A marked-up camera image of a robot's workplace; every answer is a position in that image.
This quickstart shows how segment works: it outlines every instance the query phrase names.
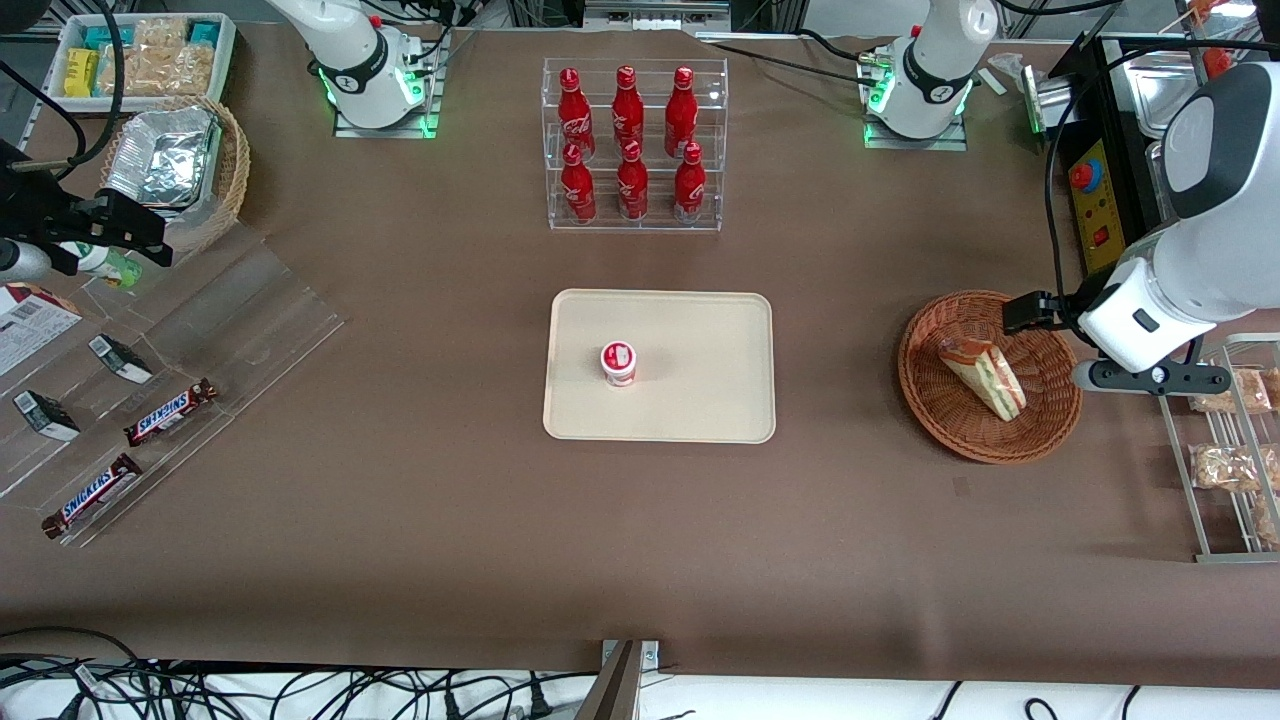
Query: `red and white cup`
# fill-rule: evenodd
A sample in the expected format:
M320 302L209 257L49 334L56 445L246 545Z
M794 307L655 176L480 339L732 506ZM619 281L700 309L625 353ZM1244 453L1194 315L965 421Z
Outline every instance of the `red and white cup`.
M600 351L600 366L604 379L611 386L626 387L636 379L636 350L631 345L616 340Z

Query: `aluminum foil container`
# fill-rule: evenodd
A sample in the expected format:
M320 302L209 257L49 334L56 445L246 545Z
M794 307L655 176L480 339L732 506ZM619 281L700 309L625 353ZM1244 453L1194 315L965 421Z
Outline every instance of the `aluminum foil container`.
M106 186L150 208L187 208L211 184L219 129L204 108L140 113L124 123Z

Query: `yellow snack package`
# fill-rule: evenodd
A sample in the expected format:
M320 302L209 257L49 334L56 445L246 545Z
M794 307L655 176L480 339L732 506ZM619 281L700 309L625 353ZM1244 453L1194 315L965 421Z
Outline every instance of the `yellow snack package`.
M67 78L63 81L63 95L67 97L88 97L92 95L93 81L97 78L97 53L83 47L67 51Z

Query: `metal wire rack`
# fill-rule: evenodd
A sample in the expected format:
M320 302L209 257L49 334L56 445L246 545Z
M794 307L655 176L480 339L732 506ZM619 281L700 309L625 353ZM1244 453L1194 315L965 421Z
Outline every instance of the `metal wire rack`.
M1280 333L1229 336L1225 342L1204 352L1204 361L1228 368L1233 373L1240 368L1277 368L1280 366ZM1167 397L1158 398L1165 428L1169 430L1169 442L1178 462L1178 474L1181 477L1187 503L1190 506L1196 537L1201 546L1196 561L1280 562L1280 547L1260 538L1254 523L1256 511L1266 512L1272 527L1280 528L1280 507L1277 507L1276 495L1272 489L1280 487L1280 478L1270 477L1262 450L1266 445L1280 442L1280 427L1276 424L1274 411L1248 414L1236 383L1233 383L1230 392L1235 404L1234 413L1175 414ZM1190 447L1198 442L1248 448L1254 468L1258 469L1262 492L1198 489L1193 482L1194 466L1190 451ZM1257 509L1258 503L1262 503L1261 510ZM1243 547L1235 546L1234 541L1226 542L1215 538L1211 542L1204 519L1206 515L1210 518L1222 515L1222 505L1229 505L1230 515L1234 515Z

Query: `sandwich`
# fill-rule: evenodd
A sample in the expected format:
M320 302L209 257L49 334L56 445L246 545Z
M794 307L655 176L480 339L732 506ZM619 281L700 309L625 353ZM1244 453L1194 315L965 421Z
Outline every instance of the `sandwich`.
M996 343L946 340L938 356L1001 420L1007 423L1027 407L1023 386Z

